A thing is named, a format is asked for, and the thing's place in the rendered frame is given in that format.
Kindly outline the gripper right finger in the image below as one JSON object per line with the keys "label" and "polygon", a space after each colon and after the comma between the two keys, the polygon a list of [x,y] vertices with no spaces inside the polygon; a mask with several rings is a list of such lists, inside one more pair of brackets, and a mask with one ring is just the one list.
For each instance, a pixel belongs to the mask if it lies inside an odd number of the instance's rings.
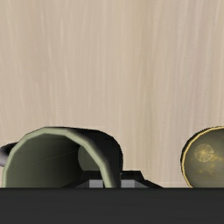
{"label": "gripper right finger", "polygon": [[140,171],[122,171],[121,188],[160,188],[160,185],[145,179]]}

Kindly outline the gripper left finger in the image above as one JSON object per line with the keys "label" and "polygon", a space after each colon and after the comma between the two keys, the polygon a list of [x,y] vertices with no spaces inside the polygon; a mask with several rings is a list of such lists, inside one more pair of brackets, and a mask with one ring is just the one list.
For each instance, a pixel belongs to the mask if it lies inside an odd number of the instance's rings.
{"label": "gripper left finger", "polygon": [[104,188],[102,175],[99,171],[84,171],[74,182],[65,185],[65,188]]}

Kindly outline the black mug with pale inside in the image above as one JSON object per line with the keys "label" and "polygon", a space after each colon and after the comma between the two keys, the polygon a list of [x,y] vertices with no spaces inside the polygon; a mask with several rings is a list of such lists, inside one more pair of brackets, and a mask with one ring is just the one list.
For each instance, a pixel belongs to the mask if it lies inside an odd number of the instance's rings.
{"label": "black mug with pale inside", "polygon": [[97,129],[44,127],[24,135],[5,152],[4,188],[63,187],[99,172],[107,188],[121,186],[119,143]]}

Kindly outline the dark plate with yellow rim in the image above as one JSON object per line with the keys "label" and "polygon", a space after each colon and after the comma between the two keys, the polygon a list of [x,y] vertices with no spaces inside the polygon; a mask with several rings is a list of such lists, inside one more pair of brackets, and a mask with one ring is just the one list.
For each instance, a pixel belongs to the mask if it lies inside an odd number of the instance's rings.
{"label": "dark plate with yellow rim", "polygon": [[224,188],[224,126],[195,133],[181,152],[180,167],[191,188]]}

